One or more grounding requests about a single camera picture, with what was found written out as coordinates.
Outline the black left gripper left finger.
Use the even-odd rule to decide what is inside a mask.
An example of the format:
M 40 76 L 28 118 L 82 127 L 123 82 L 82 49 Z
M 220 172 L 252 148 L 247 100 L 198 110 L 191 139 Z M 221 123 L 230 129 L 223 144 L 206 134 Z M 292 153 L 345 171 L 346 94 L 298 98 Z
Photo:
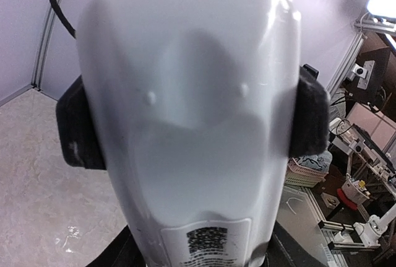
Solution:
M 105 170 L 82 77 L 79 76 L 56 104 L 62 155 L 72 167 Z

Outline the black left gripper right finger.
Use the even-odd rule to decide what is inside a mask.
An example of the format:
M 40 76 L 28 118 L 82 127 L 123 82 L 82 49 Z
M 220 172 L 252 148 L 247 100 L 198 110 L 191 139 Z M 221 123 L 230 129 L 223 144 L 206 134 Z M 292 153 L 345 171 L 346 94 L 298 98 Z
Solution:
M 312 66 L 300 67 L 289 157 L 318 155 L 327 149 L 330 97 L 318 76 Z

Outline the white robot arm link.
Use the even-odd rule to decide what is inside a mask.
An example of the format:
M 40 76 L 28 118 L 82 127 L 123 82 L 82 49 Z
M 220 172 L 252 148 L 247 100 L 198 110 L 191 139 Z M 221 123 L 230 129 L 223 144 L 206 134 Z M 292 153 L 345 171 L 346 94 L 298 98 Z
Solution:
M 285 179 L 290 0 L 91 0 L 77 51 L 105 165 L 149 266 L 260 266 Z

